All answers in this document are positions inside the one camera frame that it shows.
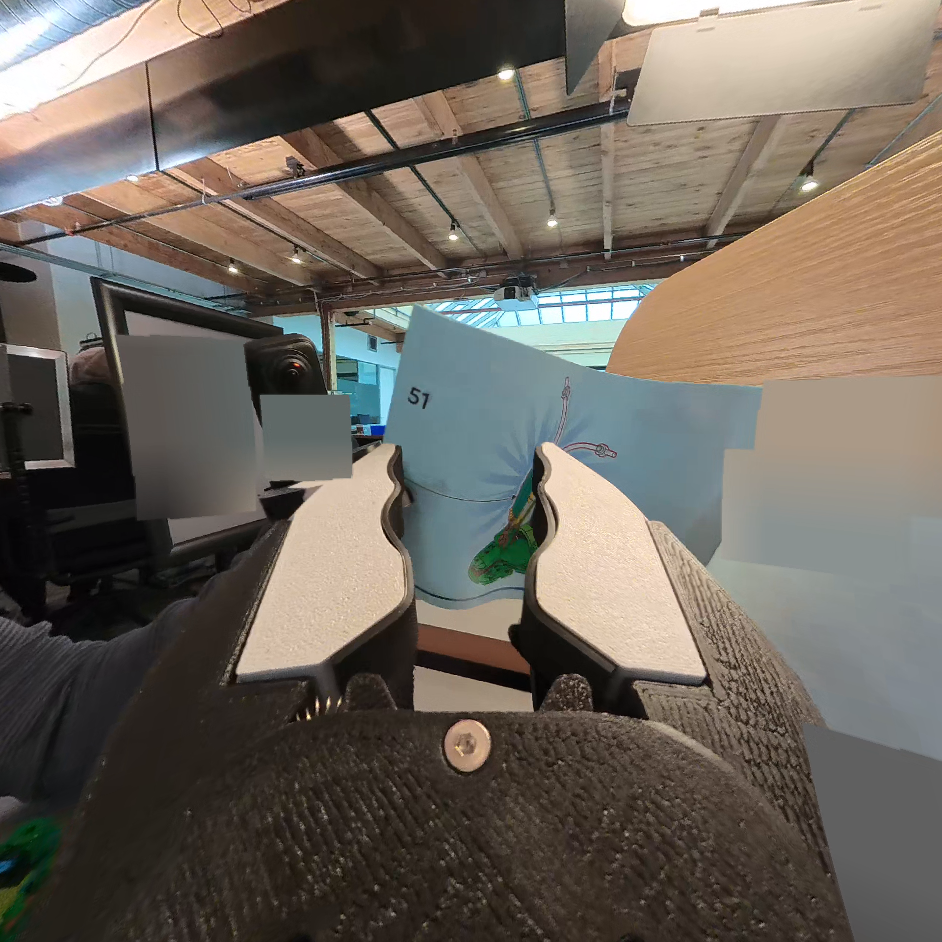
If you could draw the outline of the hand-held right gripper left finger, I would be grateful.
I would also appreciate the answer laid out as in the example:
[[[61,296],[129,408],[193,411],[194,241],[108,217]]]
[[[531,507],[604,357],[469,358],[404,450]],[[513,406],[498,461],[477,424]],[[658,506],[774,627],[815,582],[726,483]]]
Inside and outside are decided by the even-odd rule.
[[[374,446],[321,483],[288,522],[235,665],[239,683],[317,678],[414,607],[403,545],[402,450]]]

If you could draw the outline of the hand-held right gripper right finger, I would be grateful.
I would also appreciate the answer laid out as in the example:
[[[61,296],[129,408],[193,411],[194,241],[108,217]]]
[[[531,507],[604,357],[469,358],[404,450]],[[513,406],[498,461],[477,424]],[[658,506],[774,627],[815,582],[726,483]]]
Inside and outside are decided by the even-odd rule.
[[[538,547],[525,572],[521,653],[544,676],[597,687],[707,680],[689,618],[641,510],[549,442],[532,475]]]

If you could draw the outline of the blue instruction booklet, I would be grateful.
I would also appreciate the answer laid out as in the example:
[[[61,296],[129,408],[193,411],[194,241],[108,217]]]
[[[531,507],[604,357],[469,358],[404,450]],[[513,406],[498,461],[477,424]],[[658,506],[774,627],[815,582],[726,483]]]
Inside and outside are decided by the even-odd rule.
[[[600,372],[415,309],[384,440],[402,450],[418,597],[463,609],[523,595],[538,545],[533,459],[545,443],[710,563],[724,455],[753,447],[761,397],[755,386]]]

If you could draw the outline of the person's left forearm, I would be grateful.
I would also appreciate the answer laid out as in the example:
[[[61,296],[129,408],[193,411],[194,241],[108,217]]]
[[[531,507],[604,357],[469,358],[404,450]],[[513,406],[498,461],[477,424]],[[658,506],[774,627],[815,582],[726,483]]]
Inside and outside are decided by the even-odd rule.
[[[73,641],[48,623],[1,621],[1,796],[23,804],[76,799],[125,708],[198,603],[176,600],[142,628],[109,641]]]

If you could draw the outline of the black framed monitor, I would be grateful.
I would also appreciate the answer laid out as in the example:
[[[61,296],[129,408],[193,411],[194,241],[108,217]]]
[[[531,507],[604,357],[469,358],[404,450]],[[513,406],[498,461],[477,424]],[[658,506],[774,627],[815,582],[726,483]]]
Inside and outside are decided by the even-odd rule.
[[[185,336],[227,338],[242,346],[250,340],[282,336],[280,327],[218,311],[179,298],[132,288],[101,277],[90,279],[102,338],[116,378],[122,380],[118,336]],[[158,552],[171,554],[183,546],[207,541],[211,547],[230,539],[253,538],[265,520],[260,504],[252,512],[150,522]]]

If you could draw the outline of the silver framed screen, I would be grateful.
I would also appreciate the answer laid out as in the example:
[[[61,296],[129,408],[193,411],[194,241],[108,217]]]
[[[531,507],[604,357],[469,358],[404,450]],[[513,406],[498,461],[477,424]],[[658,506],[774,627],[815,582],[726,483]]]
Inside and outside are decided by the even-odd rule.
[[[67,366],[60,350],[1,345],[3,471],[10,467],[9,429],[25,469],[76,466]]]

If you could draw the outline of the black ceiling pipe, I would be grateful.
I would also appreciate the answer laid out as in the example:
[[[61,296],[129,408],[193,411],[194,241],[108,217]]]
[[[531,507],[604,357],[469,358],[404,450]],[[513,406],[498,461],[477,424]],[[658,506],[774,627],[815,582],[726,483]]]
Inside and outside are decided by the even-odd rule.
[[[625,121],[631,103],[628,92],[620,89],[612,99],[593,105],[391,150],[312,171],[301,178],[253,185],[229,195],[228,200],[256,202],[264,198],[290,195],[325,185],[358,182],[390,171],[418,169],[447,159],[473,157],[481,153],[540,142],[550,137],[599,128]]]

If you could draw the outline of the light wooden curved panel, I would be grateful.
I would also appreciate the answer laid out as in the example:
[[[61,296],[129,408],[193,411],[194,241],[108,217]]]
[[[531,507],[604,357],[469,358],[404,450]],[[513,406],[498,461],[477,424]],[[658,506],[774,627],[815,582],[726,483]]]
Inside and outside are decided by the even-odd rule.
[[[660,283],[607,372],[762,385],[941,372],[941,134]]]

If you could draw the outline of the studio light panel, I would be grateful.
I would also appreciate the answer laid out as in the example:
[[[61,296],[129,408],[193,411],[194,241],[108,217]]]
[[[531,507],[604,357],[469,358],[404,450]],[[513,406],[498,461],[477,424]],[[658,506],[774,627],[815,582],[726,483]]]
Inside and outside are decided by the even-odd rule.
[[[571,2],[572,93],[617,26],[653,28],[628,124],[648,126],[910,104],[940,2]]]

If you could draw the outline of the black ventilation duct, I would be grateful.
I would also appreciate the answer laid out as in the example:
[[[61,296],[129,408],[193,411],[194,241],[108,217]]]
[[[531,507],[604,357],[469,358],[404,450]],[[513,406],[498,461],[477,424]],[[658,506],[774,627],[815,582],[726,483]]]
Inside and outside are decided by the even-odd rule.
[[[2,122],[1,210],[564,55],[562,1],[287,2]]]

